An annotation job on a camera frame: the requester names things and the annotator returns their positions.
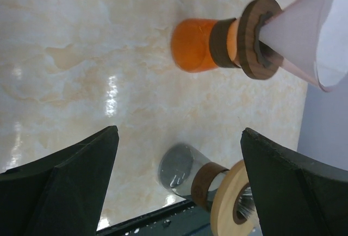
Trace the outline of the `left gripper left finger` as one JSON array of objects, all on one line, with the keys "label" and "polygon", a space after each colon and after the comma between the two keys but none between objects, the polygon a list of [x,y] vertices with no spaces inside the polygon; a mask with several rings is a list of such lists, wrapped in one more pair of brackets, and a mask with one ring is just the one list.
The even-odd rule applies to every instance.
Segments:
[{"label": "left gripper left finger", "polygon": [[109,126],[1,174],[1,235],[95,235],[116,158]]}]

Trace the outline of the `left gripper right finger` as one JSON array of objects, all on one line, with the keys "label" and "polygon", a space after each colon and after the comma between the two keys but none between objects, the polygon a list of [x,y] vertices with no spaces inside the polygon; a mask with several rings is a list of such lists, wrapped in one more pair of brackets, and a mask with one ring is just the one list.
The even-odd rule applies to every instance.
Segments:
[{"label": "left gripper right finger", "polygon": [[240,140],[263,235],[347,235],[347,171],[246,128]]}]

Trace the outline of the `clear glass dripper cone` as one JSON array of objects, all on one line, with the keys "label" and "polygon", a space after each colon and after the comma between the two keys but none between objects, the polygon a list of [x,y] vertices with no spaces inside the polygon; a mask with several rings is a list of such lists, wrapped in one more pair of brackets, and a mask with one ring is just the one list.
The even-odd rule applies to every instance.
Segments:
[{"label": "clear glass dripper cone", "polygon": [[247,184],[241,190],[237,198],[237,218],[239,220],[248,220],[257,216],[256,206],[254,203],[251,187]]}]

